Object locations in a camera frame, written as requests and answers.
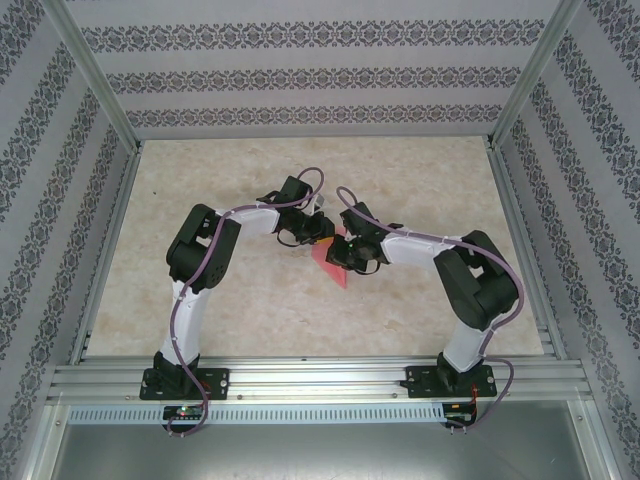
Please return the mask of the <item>pink paper sheet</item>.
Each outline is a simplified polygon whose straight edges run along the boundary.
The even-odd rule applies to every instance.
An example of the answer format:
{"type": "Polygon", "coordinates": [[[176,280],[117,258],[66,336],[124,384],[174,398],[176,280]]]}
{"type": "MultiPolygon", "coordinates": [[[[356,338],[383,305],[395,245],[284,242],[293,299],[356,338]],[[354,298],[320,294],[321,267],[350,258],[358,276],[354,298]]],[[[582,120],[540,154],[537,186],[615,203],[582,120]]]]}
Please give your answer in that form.
{"type": "Polygon", "coordinates": [[[311,247],[311,258],[338,286],[346,289],[347,271],[326,260],[329,247],[333,244],[333,240],[333,237],[327,237],[313,244],[311,247]]]}

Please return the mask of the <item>small circuit board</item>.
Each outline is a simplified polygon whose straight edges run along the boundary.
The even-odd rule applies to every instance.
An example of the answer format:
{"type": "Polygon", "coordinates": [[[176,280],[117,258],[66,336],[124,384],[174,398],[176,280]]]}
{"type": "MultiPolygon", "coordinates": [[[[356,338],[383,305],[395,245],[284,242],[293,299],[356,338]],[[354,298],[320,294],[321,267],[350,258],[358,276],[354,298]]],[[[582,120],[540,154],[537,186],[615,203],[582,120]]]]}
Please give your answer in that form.
{"type": "Polygon", "coordinates": [[[164,420],[199,421],[203,415],[203,408],[195,405],[166,406],[163,410],[164,420]]]}
{"type": "Polygon", "coordinates": [[[443,405],[444,418],[454,428],[469,427],[477,418],[475,403],[446,403],[443,405]]]}

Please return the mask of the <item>long aluminium mounting rail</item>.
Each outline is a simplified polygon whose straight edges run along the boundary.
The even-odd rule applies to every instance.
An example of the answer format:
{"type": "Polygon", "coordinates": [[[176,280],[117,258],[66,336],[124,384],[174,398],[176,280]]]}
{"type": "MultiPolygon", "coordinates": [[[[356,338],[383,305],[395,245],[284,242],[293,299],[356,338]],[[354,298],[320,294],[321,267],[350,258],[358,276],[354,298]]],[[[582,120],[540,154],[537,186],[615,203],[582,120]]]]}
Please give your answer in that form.
{"type": "MultiPolygon", "coordinates": [[[[408,402],[401,387],[409,366],[433,365],[433,357],[204,357],[200,364],[230,372],[227,401],[253,404],[408,402]]],[[[50,404],[137,404],[148,357],[89,357],[55,368],[50,404]]],[[[507,400],[590,400],[591,384],[579,360],[520,356],[491,362],[507,400]]]]}

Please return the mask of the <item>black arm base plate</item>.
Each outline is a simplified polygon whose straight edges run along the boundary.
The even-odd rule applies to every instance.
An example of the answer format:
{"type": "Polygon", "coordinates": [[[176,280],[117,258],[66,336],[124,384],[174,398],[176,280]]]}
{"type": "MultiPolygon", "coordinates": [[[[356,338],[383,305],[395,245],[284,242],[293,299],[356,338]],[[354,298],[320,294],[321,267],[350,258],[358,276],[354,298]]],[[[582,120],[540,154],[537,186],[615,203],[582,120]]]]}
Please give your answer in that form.
{"type": "MultiPolygon", "coordinates": [[[[221,368],[197,368],[193,375],[204,389],[209,400],[226,400],[229,387],[229,370],[221,368]]],[[[139,391],[141,400],[202,400],[203,396],[182,369],[173,365],[173,370],[146,369],[139,391]]]]}
{"type": "Polygon", "coordinates": [[[437,366],[409,366],[400,385],[410,398],[462,398],[473,392],[480,398],[497,396],[493,370],[489,365],[476,365],[465,373],[447,371],[437,366]]]}

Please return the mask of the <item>aluminium side rail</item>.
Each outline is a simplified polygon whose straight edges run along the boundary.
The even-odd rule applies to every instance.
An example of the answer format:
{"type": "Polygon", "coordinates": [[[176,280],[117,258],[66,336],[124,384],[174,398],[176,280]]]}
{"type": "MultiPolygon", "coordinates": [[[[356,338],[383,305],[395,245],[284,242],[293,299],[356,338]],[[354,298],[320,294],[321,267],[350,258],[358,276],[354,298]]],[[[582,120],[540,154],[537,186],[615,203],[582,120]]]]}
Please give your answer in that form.
{"type": "Polygon", "coordinates": [[[526,288],[527,299],[535,317],[543,348],[547,356],[557,360],[569,358],[559,333],[558,325],[540,274],[524,218],[511,183],[501,152],[492,145],[490,138],[483,138],[488,161],[496,183],[498,195],[513,240],[515,254],[526,288]]]}
{"type": "Polygon", "coordinates": [[[104,232],[104,238],[93,270],[93,276],[91,277],[90,289],[86,294],[84,304],[80,311],[81,315],[79,317],[78,328],[75,331],[72,349],[69,351],[67,359],[68,365],[77,365],[81,362],[84,358],[87,345],[90,342],[144,145],[144,141],[138,143],[135,152],[131,154],[130,159],[127,161],[126,168],[122,172],[117,195],[114,197],[110,212],[107,229],[104,232]]]}

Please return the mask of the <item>aluminium frame post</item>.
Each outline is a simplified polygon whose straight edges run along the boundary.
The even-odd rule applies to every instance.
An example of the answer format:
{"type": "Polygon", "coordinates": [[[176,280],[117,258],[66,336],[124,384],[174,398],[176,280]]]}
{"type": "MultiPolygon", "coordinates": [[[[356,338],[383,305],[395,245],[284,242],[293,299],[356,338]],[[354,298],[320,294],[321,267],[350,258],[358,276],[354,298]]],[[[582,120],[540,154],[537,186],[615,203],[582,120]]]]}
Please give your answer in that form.
{"type": "Polygon", "coordinates": [[[488,149],[502,145],[512,125],[517,120],[536,82],[542,75],[553,51],[575,16],[582,0],[559,0],[545,26],[533,53],[518,78],[515,87],[502,109],[491,133],[486,137],[488,149]]]}
{"type": "Polygon", "coordinates": [[[38,0],[57,34],[73,57],[117,138],[129,154],[136,155],[142,141],[135,133],[106,74],[91,50],[65,0],[38,0]]]}

